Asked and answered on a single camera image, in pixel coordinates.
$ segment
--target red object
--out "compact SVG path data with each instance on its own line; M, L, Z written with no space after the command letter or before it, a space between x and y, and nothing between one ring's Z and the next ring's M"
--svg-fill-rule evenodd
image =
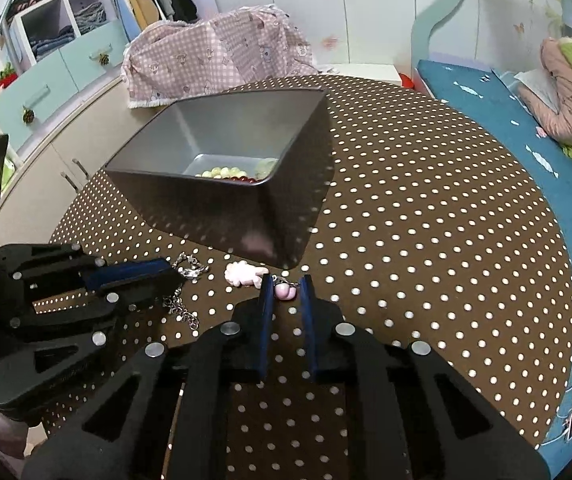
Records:
M8 88L15 79L17 79L17 74L9 74L5 78L0 79L0 88Z
M401 77L402 79L402 86L404 88L411 88L411 89L415 88L415 83L413 83L413 80L410 79L408 76L406 76L405 74L399 74L399 77Z

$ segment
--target silver chain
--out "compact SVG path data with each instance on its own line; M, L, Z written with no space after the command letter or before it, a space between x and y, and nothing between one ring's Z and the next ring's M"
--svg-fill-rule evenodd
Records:
M189 268L180 267L179 264L183 262L188 262ZM177 256L176 260L172 264L173 269L176 269L179 274L186 278L186 280L198 280L199 277L208 272L210 267L203 266L200 261L192 256L192 254L181 253ZM181 285L177 287L172 296L167 296L163 298L163 306L168 309L169 316L177 316L178 321L185 321L191 330L199 329L199 319L197 316L188 312L188 309L183 304L181 300Z

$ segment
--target pink checkered cloth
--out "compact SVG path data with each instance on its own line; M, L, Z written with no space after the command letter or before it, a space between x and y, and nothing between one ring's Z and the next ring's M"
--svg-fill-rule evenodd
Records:
M316 73L310 44L273 5L242 7L194 25L153 23L130 43L122 63L129 108Z

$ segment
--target blue bedsheet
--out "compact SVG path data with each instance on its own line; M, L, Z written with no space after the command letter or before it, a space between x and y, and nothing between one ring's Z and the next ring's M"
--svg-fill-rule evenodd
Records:
M536 120L495 74L428 60L419 62L418 72L437 99L483 126L528 170L559 222L572 261L572 160L552 139L537 135ZM572 370L570 390L539 448L553 477L572 459L572 439L562 436L563 417L572 411L571 386Z

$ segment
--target table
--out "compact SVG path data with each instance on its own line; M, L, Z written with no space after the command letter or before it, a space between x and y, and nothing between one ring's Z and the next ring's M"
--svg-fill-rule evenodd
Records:
M565 392L572 361L572 268L553 212L526 170L469 118L418 92L344 76L300 76L246 88L329 89L335 179L303 260L317 294L379 340L428 341L535 447ZM210 274L184 287L200 331L256 295L224 280L238 258L143 221L105 173L96 174L54 232L109 262L195 254ZM85 304L83 293L41 309ZM307 378L297 300L275 309L264 383L234 385L230 479L344 479L347 430L340 386ZM133 313L103 372L44 413L65 424L134 352L199 335L160 308Z

